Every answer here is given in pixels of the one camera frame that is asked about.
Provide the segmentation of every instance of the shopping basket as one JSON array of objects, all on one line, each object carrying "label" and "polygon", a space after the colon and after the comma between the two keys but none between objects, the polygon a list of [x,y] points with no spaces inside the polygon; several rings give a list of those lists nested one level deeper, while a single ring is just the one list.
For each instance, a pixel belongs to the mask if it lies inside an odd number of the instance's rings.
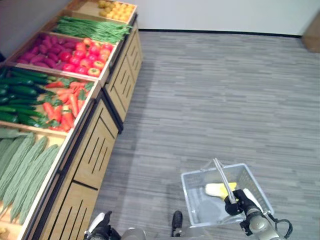
[{"label": "shopping basket", "polygon": [[[236,189],[247,188],[253,194],[261,205],[264,214],[274,214],[266,195],[246,164],[226,165],[222,170],[228,182],[237,183]],[[193,227],[232,224],[246,219],[244,213],[230,216],[225,211],[225,202],[221,198],[206,194],[206,184],[222,183],[222,176],[216,167],[183,173],[181,180],[190,222]]]}]

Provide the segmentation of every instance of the gray carpet floor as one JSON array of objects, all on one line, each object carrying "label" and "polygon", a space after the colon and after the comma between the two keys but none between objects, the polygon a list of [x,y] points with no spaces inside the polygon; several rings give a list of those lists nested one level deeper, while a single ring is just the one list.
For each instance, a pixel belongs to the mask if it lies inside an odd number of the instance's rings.
[{"label": "gray carpet floor", "polygon": [[[187,212],[180,175],[246,163],[292,240],[320,236],[320,55],[299,39],[141,32],[144,62],[93,216],[165,237]],[[245,240],[238,224],[209,228]]]}]

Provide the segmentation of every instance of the green bean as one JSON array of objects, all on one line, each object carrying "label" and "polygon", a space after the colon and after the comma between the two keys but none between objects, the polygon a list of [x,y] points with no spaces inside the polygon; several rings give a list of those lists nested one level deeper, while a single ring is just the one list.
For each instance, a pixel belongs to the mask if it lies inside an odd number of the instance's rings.
[{"label": "green bean", "polygon": [[108,21],[92,21],[62,16],[55,32],[80,38],[91,38],[100,42],[116,44],[129,34],[131,26]]}]

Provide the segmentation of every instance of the white wall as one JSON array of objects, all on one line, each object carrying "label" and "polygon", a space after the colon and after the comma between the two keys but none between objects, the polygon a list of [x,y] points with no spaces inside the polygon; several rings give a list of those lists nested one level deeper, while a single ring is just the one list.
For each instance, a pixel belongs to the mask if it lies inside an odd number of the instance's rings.
[{"label": "white wall", "polygon": [[69,0],[0,0],[0,52],[8,57]]},{"label": "white wall", "polygon": [[302,35],[320,0],[127,0],[141,29]]},{"label": "white wall", "polygon": [[[123,0],[138,5],[142,29],[240,31],[302,35],[320,0]],[[0,52],[5,57],[69,0],[0,0]]]}]

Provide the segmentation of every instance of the tomato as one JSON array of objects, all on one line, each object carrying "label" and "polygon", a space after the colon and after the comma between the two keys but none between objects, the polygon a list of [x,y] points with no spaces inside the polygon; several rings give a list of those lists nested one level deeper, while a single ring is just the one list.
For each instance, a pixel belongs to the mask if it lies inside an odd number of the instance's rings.
[{"label": "tomato", "polygon": [[81,67],[85,67],[85,68],[91,68],[91,65],[92,65],[92,62],[89,60],[89,59],[87,59],[87,58],[84,58],[84,59],[82,59],[81,61],[80,61],[80,66]]},{"label": "tomato", "polygon": [[59,54],[59,58],[61,59],[62,62],[69,62],[69,59],[72,57],[70,52],[67,51],[62,51]]},{"label": "tomato", "polygon": [[108,56],[110,56],[110,51],[108,49],[102,49],[100,51],[100,55],[108,55]]},{"label": "tomato", "polygon": [[78,58],[78,59],[84,59],[86,57],[86,52],[85,51],[76,50],[76,51],[74,51],[73,56]]},{"label": "tomato", "polygon": [[90,60],[91,63],[95,62],[98,60],[98,57],[96,55],[93,55],[93,54],[89,54],[86,59]]},{"label": "tomato", "polygon": [[114,46],[112,46],[112,44],[110,44],[108,42],[102,45],[102,49],[107,49],[110,52],[112,51],[113,48],[114,48]]},{"label": "tomato", "polygon": [[105,64],[102,61],[95,61],[92,66],[96,69],[102,70]]},{"label": "tomato", "polygon": [[109,56],[106,54],[100,54],[98,57],[98,61],[105,63],[106,61],[108,61]]},{"label": "tomato", "polygon": [[99,46],[91,45],[91,46],[89,47],[89,53],[98,56],[98,55],[100,54],[100,47],[99,47]]},{"label": "tomato", "polygon": [[75,50],[78,50],[78,51],[87,51],[86,49],[86,45],[83,43],[83,42],[77,42],[76,45],[75,45]]},{"label": "tomato", "polygon": [[100,75],[100,70],[99,69],[97,69],[97,68],[89,68],[89,70],[88,70],[88,75],[89,76],[92,76],[92,77],[99,77],[99,75]]},{"label": "tomato", "polygon": [[75,65],[76,67],[79,66],[80,61],[81,61],[81,59],[78,58],[78,57],[75,57],[75,56],[72,56],[72,57],[69,59],[69,63],[72,64],[72,65]]},{"label": "tomato", "polygon": [[84,75],[87,75],[88,73],[88,68],[84,67],[84,66],[78,66],[75,71],[75,73],[77,74],[84,74]]},{"label": "tomato", "polygon": [[66,63],[63,68],[64,71],[68,71],[68,72],[74,72],[76,69],[76,66],[71,64],[71,63]]},{"label": "tomato", "polygon": [[87,45],[87,46],[90,46],[91,43],[92,43],[92,40],[91,40],[91,38],[89,38],[89,37],[85,37],[85,38],[83,39],[83,43],[84,43],[85,45]]}]

